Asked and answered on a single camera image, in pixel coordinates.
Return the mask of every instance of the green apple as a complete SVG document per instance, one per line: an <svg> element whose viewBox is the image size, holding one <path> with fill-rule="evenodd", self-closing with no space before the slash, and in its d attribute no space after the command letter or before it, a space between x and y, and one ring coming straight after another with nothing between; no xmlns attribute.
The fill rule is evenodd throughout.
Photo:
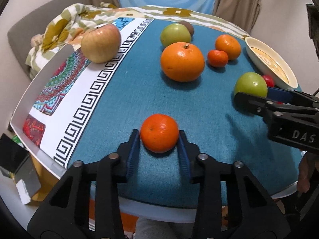
<svg viewBox="0 0 319 239"><path fill-rule="evenodd" d="M267 97L268 88L266 81L255 72L247 72L237 80L234 88L234 95L243 92L259 97Z"/></svg>
<svg viewBox="0 0 319 239"><path fill-rule="evenodd" d="M176 42L190 43L191 40L188 29L179 23L166 26L160 35L160 41L164 47L168 47Z"/></svg>

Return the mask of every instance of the beige wall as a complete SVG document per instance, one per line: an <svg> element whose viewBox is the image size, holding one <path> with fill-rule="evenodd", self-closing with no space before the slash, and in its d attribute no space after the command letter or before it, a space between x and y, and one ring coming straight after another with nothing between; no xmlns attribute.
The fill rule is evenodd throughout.
<svg viewBox="0 0 319 239"><path fill-rule="evenodd" d="M10 0L0 16L0 134L8 134L11 115L30 83L11 51L7 32L18 20L49 1Z"/></svg>
<svg viewBox="0 0 319 239"><path fill-rule="evenodd" d="M311 0L261 0L251 35L276 50L307 93L319 87L319 62L309 38L306 3Z"/></svg>

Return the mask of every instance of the orange fruit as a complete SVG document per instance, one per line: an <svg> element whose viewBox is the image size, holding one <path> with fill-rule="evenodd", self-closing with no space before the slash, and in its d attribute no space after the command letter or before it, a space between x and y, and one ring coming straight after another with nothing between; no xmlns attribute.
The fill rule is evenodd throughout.
<svg viewBox="0 0 319 239"><path fill-rule="evenodd" d="M154 114L143 122L140 135L144 146L148 150L160 154L167 152L176 145L179 129L172 117L164 114Z"/></svg>
<svg viewBox="0 0 319 239"><path fill-rule="evenodd" d="M204 71L205 59L197 46L176 42L164 49L160 64L168 78L177 82L191 82Z"/></svg>
<svg viewBox="0 0 319 239"><path fill-rule="evenodd" d="M207 54L208 63L213 67L224 67L228 63L228 55L224 51L211 50Z"/></svg>
<svg viewBox="0 0 319 239"><path fill-rule="evenodd" d="M237 39L227 34L220 35L216 39L215 48L226 52L229 60L235 60L241 53L241 46Z"/></svg>

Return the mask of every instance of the blue tablecloth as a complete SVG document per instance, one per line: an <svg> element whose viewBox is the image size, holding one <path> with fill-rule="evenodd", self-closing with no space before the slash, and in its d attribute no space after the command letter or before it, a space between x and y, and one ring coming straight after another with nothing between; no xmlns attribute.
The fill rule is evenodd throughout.
<svg viewBox="0 0 319 239"><path fill-rule="evenodd" d="M154 20L126 55L105 89L70 163L95 162L117 150L132 129L154 113L173 117L190 142L218 161L241 160L269 193L297 180L299 150L271 142L261 117L237 112L232 91L237 79L254 71L245 43L240 57L223 68L205 67L192 83L176 83L162 74L160 33L168 21ZM206 57L222 33L194 26L192 43ZM143 202L174 207L196 207L198 185L181 177L176 150L154 158L141 146L138 170L128 184L119 184L119 195ZM223 203L226 203L222 184Z"/></svg>

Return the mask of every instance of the white lettering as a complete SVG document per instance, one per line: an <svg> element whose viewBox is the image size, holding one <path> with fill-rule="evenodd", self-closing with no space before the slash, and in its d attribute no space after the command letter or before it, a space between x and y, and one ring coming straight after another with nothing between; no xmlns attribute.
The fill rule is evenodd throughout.
<svg viewBox="0 0 319 239"><path fill-rule="evenodd" d="M315 136L316 136L315 134L310 136L309 143L312 143L313 141L315 141Z"/></svg>
<svg viewBox="0 0 319 239"><path fill-rule="evenodd" d="M301 137L300 140L306 141L306 140L307 140L307 133L304 133L304 134L302 135L302 137Z"/></svg>
<svg viewBox="0 0 319 239"><path fill-rule="evenodd" d="M298 130L295 130L292 134L292 138L297 138L300 135L300 132Z"/></svg>

